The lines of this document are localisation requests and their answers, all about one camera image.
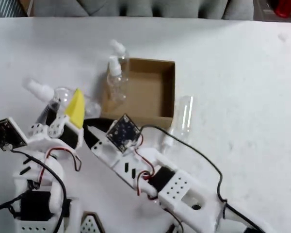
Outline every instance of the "cable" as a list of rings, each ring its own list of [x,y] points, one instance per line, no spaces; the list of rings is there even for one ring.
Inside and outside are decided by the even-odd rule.
[[[47,155],[46,155],[46,158],[45,158],[45,161],[50,157],[50,154],[53,150],[63,150],[63,151],[67,151],[69,152],[69,154],[71,154],[72,158],[73,158],[73,162],[74,162],[74,169],[75,171],[80,171],[81,170],[81,166],[82,166],[82,161],[81,159],[76,155],[74,155],[70,150],[68,150],[67,148],[64,148],[64,147],[54,147],[54,148],[51,148],[48,152],[47,152]],[[77,168],[77,161],[76,159],[79,161],[80,165],[79,165],[79,168]],[[41,172],[40,172],[40,175],[39,175],[39,179],[38,179],[38,182],[39,184],[41,184],[42,182],[42,176],[44,174],[44,168],[42,168]]]
[[[25,155],[28,159],[32,160],[33,162],[39,164],[40,166],[42,166],[44,169],[46,169],[56,180],[57,182],[59,183],[59,185],[62,187],[62,190],[63,190],[63,204],[62,204],[62,211],[59,215],[59,218],[58,218],[58,221],[57,221],[57,224],[56,224],[56,227],[53,231],[53,233],[57,233],[61,224],[62,224],[62,221],[63,221],[63,218],[64,218],[64,204],[66,203],[67,201],[67,191],[66,191],[66,187],[65,187],[65,184],[64,182],[60,179],[60,177],[51,169],[49,168],[49,166],[47,166],[46,164],[44,164],[43,162],[41,162],[40,160],[34,158],[33,156],[31,155],[28,155],[22,151],[18,151],[18,150],[11,150],[12,153],[19,153],[19,154],[23,154]]]
[[[181,227],[181,233],[184,233],[184,228],[183,228],[181,221],[173,213],[171,213],[168,209],[163,209],[163,210],[170,213],[170,215],[172,217],[174,217],[174,219],[179,223],[179,226]]]
[[[134,149],[134,151],[135,151],[135,153],[137,154],[137,155],[139,155],[147,164],[149,164],[150,165],[150,167],[151,167],[151,169],[152,169],[152,173],[151,174],[149,174],[147,177],[145,177],[145,179],[147,180],[147,179],[149,179],[149,178],[151,178],[152,176],[154,176],[154,174],[155,174],[155,169],[154,169],[154,166],[153,166],[153,164],[151,164],[151,162],[150,161],[148,161],[145,157],[143,157],[140,153],[138,153],[138,149],[139,149],[139,147],[143,144],[143,142],[144,142],[144,136],[142,135],[142,133],[140,134],[141,135],[141,143],[138,145],[138,147],[137,148],[135,148]]]
[[[220,187],[221,187],[221,183],[222,183],[222,180],[223,180],[223,174],[222,172],[220,171],[220,169],[207,157],[205,156],[202,152],[200,152],[199,150],[197,150],[196,148],[190,146],[189,144],[181,141],[180,139],[178,139],[177,137],[171,135],[169,132],[167,132],[166,130],[158,127],[158,126],[155,126],[155,125],[144,125],[141,127],[140,129],[140,132],[142,132],[143,129],[145,128],[154,128],[154,129],[157,129],[161,132],[163,132],[164,134],[168,135],[169,137],[173,138],[174,140],[178,141],[179,143],[191,148],[192,150],[194,150],[196,153],[200,154],[204,159],[206,159],[212,166],[213,168],[219,173],[219,176],[220,176],[220,179],[219,179],[219,182],[218,182],[218,186],[217,186],[217,196],[219,198],[219,200],[222,202],[222,203],[225,203],[225,207],[230,209],[233,213],[235,213],[236,215],[238,215],[240,218],[242,218],[243,220],[245,220],[247,223],[249,223],[252,227],[254,227],[256,230],[260,231],[261,233],[266,233],[264,230],[262,230],[257,224],[255,224],[253,221],[251,221],[250,219],[248,219],[246,216],[244,216],[242,213],[240,213],[239,211],[237,211],[234,207],[232,207],[230,204],[228,204],[227,202],[227,199],[224,199],[222,196],[221,196],[221,193],[220,193]]]
[[[24,196],[26,196],[31,191],[32,191],[32,189],[28,189],[26,192],[23,192],[22,194],[18,195],[16,198],[14,198],[14,199],[12,199],[10,201],[7,201],[7,202],[5,202],[3,204],[0,204],[0,210],[5,209],[5,208],[8,208],[9,210],[11,209],[10,211],[13,211],[14,209],[13,209],[13,207],[11,205],[14,202],[22,199]]]
[[[138,176],[137,176],[137,196],[140,196],[140,190],[139,190],[139,179],[141,177],[142,174],[148,174],[148,176],[145,178],[146,180],[148,179],[148,177],[150,176],[150,172],[143,170],[141,171]]]

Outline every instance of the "gray couch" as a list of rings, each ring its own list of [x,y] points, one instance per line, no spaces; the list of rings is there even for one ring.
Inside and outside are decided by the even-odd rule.
[[[253,0],[35,0],[36,16],[253,19]]]

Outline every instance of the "circuit board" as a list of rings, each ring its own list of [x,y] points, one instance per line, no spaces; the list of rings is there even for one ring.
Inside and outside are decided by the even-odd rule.
[[[27,145],[17,128],[18,127],[14,126],[14,122],[11,119],[6,118],[0,120],[0,148],[3,151],[6,151],[4,147],[9,144],[11,144],[14,149]]]
[[[107,132],[107,138],[120,152],[124,153],[131,144],[138,140],[140,133],[135,123],[124,114]]]

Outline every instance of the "table surface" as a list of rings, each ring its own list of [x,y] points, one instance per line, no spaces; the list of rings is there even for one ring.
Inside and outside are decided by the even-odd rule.
[[[98,97],[112,38],[131,57],[176,62],[176,98],[195,97],[191,144],[222,170],[222,195],[291,233],[291,24],[0,18],[0,119],[12,116],[26,131],[43,109],[21,88],[24,77]],[[190,150],[168,156],[215,187],[215,171]],[[164,232],[170,216],[137,197],[85,146],[80,157],[80,173],[65,164],[67,189],[99,214],[106,232]],[[0,151],[0,203],[14,194],[17,163]],[[11,232],[11,224],[0,211],[0,232]]]

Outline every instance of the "red object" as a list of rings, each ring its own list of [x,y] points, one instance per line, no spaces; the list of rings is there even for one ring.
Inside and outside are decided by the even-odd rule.
[[[279,17],[288,18],[291,14],[291,0],[279,0],[275,13]]]

